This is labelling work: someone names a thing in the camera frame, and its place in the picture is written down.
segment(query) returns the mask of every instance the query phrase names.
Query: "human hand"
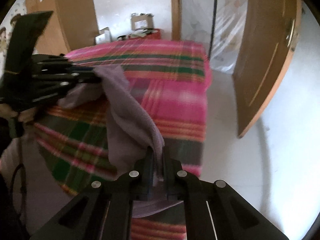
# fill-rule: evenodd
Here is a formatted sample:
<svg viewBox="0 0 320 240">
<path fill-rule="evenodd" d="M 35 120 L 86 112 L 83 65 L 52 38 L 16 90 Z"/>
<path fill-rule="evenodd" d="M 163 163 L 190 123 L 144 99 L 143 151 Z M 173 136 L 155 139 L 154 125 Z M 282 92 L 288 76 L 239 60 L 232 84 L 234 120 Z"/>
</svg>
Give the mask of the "human hand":
<svg viewBox="0 0 320 240">
<path fill-rule="evenodd" d="M 24 122 L 24 123 L 33 121 L 36 111 L 37 111 L 37 108 L 34 107 L 21 112 L 19 115 L 17 112 L 13 111 L 9 105 L 0 104 L 0 117 L 5 119 L 18 117 L 18 121 Z"/>
</svg>

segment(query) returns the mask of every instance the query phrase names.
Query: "wooden door frame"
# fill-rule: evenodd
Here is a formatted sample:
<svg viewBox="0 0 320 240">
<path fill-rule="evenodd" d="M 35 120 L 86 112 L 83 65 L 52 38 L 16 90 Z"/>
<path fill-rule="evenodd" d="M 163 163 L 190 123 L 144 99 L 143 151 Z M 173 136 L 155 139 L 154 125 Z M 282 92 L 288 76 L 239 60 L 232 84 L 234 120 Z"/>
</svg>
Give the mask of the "wooden door frame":
<svg viewBox="0 0 320 240">
<path fill-rule="evenodd" d="M 181 4 L 182 0 L 171 0 L 172 40 L 181 40 Z"/>
</svg>

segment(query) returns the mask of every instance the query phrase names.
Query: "white wall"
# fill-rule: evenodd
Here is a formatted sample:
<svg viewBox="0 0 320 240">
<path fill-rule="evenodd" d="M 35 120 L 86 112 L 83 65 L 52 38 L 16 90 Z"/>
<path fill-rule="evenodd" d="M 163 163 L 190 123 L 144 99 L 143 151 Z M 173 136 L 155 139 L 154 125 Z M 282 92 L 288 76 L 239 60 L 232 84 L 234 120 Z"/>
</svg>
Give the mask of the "white wall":
<svg viewBox="0 0 320 240">
<path fill-rule="evenodd" d="M 302 239 L 320 212 L 320 27 L 304 8 L 289 70 L 262 115 L 271 172 L 265 215 L 290 240 Z"/>
<path fill-rule="evenodd" d="M 171 0 L 93 0 L 98 27 L 110 28 L 113 39 L 130 34 L 132 13 L 152 13 L 155 28 L 162 29 L 162 38 L 171 40 Z"/>
</svg>

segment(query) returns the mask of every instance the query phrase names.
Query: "fabric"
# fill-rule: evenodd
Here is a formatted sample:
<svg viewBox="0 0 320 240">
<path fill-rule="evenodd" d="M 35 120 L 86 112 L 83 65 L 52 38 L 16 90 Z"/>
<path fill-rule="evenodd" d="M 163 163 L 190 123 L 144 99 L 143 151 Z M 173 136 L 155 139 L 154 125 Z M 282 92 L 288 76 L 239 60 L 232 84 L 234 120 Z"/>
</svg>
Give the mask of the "fabric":
<svg viewBox="0 0 320 240">
<path fill-rule="evenodd" d="M 129 40 L 79 49 L 67 57 L 79 68 L 120 64 L 131 95 L 161 132 L 165 151 L 180 160 L 184 170 L 200 176 L 206 89 L 211 83 L 201 44 Z M 95 180 L 112 180 L 117 175 L 108 158 L 105 125 L 108 106 L 104 96 L 74 109 L 53 106 L 35 123 L 40 152 L 54 179 L 69 194 L 76 195 Z M 146 227 L 149 222 L 162 229 Z M 132 227 L 132 239 L 185 237 L 182 205 L 144 219 L 133 219 L 132 224 L 137 223 L 140 224 Z"/>
</svg>

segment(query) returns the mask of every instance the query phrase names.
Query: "black cable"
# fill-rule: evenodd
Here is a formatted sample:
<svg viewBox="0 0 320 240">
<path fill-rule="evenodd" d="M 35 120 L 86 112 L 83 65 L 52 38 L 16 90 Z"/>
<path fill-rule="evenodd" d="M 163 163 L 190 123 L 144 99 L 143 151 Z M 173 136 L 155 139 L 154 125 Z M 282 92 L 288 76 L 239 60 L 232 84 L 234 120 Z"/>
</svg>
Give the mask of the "black cable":
<svg viewBox="0 0 320 240">
<path fill-rule="evenodd" d="M 214 40 L 214 29 L 216 27 L 216 16 L 217 16 L 217 3 L 218 0 L 213 1 L 213 18 L 212 18 L 212 29 L 211 29 L 211 40 L 210 40 L 210 48 L 208 53 L 209 60 L 211 59 L 211 51 L 213 46 L 213 40 Z"/>
</svg>

